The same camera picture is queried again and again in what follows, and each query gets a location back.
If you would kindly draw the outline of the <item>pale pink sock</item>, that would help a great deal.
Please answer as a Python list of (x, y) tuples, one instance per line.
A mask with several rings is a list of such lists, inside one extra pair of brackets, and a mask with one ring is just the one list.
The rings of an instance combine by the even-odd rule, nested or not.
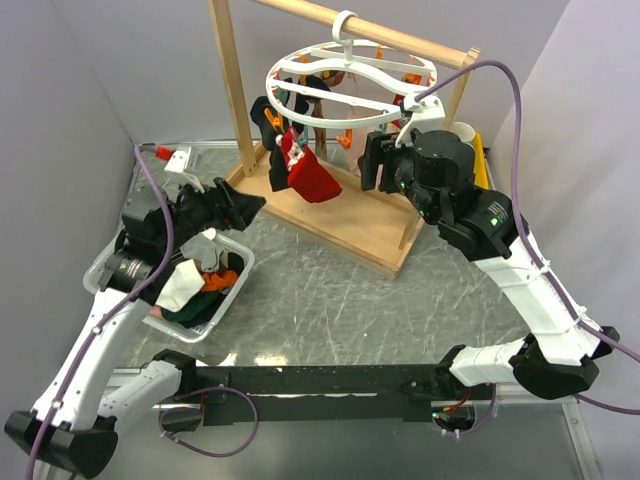
[[(346, 92), (350, 96), (358, 96), (361, 93), (354, 74), (347, 75)], [(347, 110), (348, 119), (361, 118), (364, 114), (365, 111), (360, 107), (349, 107)], [(365, 127), (351, 129), (351, 143), (350, 146), (346, 148), (346, 161), (349, 169), (353, 174), (358, 176), (361, 175), (358, 161), (363, 155), (367, 134), (368, 129)]]

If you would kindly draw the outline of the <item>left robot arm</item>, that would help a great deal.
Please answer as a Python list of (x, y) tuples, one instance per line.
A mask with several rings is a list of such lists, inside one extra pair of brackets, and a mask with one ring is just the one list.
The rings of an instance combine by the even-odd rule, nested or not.
[(93, 479), (139, 415), (166, 398), (185, 402), (197, 393), (194, 359), (166, 350), (129, 385), (103, 394), (121, 351), (176, 271), (181, 247), (211, 228), (245, 230), (265, 204), (265, 198), (241, 193), (222, 178), (200, 189), (184, 185), (175, 201), (156, 185), (130, 195), (72, 350), (34, 406), (12, 412), (5, 423), (5, 433), (31, 463)]

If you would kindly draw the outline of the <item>white round clip hanger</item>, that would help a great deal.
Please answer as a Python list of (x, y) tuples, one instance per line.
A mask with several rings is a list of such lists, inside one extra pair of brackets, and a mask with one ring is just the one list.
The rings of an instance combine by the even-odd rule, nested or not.
[(348, 10), (338, 13), (331, 41), (273, 65), (265, 80), (270, 105), (303, 126), (329, 130), (440, 125), (445, 112), (439, 97), (415, 99), (436, 85), (436, 66), (413, 55), (403, 62), (385, 59), (392, 47), (346, 35), (344, 26), (355, 16)]

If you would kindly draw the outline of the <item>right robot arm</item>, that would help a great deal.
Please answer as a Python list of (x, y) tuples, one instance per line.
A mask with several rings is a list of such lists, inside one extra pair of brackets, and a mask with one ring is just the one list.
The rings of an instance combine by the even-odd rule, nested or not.
[(358, 161), (362, 189), (403, 194), (441, 239), (495, 282), (529, 328), (516, 341), (452, 348), (441, 361), (439, 391), (456, 399), (472, 386), (509, 383), (545, 400), (588, 391), (599, 374), (596, 359), (612, 349), (573, 318), (577, 304), (556, 291), (534, 237), (519, 237), (509, 197), (475, 185), (474, 150), (456, 134), (412, 139), (398, 146), (393, 134), (369, 133)]

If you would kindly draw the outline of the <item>grey sock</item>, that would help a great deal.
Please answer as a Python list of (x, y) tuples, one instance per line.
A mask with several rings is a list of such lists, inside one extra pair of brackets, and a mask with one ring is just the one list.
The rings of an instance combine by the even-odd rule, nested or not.
[(219, 269), (224, 248), (216, 242), (217, 231), (209, 228), (193, 236), (181, 247), (180, 252), (187, 260), (200, 263), (200, 270), (213, 273)]

